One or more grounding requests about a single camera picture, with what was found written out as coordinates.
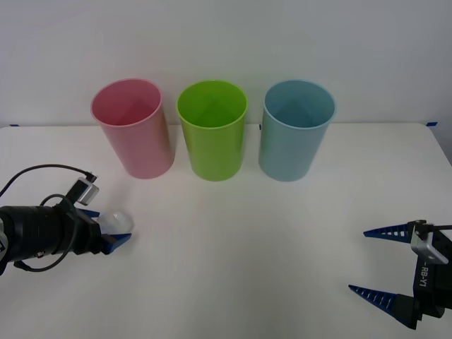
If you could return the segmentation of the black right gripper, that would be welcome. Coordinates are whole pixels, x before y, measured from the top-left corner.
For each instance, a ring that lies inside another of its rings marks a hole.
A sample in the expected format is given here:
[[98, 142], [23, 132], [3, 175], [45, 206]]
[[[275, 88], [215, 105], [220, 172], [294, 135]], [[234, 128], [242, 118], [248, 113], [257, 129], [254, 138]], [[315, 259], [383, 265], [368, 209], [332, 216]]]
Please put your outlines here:
[[451, 308], [451, 240], [443, 232], [421, 238], [420, 232], [412, 233], [412, 222], [407, 222], [367, 230], [363, 235], [410, 243], [417, 254], [414, 297], [348, 285], [351, 291], [412, 330], [424, 315], [440, 319]]

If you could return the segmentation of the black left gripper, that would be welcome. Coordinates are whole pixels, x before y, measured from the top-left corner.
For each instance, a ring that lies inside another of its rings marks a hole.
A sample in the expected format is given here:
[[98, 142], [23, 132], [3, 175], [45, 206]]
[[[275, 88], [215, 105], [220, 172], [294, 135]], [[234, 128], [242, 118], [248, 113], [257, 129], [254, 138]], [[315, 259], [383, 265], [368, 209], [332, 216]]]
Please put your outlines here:
[[77, 255], [92, 253], [109, 255], [131, 238], [131, 233], [102, 234], [97, 219], [100, 212], [82, 208], [76, 209], [79, 221], [76, 238], [71, 251]]

